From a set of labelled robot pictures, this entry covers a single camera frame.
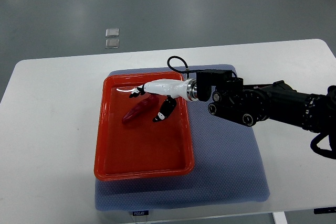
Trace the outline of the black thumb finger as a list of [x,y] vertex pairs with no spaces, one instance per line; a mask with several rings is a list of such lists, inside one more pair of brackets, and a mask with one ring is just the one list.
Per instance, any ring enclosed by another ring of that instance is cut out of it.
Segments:
[[159,122],[167,119],[174,109],[176,108],[176,100],[171,96],[167,96],[167,98],[162,103],[158,114],[153,118],[152,122]]

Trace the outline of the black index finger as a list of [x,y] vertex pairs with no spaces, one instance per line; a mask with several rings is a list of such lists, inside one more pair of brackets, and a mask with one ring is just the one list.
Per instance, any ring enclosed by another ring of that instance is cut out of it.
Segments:
[[144,85],[136,87],[131,94],[129,95],[129,98],[136,98],[140,95],[144,95],[146,91],[144,90]]

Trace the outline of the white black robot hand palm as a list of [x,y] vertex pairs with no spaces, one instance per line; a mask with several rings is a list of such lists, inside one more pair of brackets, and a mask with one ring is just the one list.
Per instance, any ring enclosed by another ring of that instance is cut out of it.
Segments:
[[143,85],[147,93],[170,96],[173,99],[183,98],[186,101],[197,101],[197,85],[195,79],[174,80],[159,79]]

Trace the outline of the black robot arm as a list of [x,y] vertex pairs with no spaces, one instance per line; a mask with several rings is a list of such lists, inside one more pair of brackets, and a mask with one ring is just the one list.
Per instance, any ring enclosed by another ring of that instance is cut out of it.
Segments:
[[157,79],[144,83],[130,94],[135,98],[146,93],[166,96],[154,122],[167,119],[176,107],[176,100],[207,102],[211,115],[243,126],[271,119],[311,131],[317,136],[310,148],[316,154],[335,159],[335,86],[325,95],[306,94],[294,90],[284,81],[272,84],[244,85],[232,70],[171,70],[186,75],[186,80]]

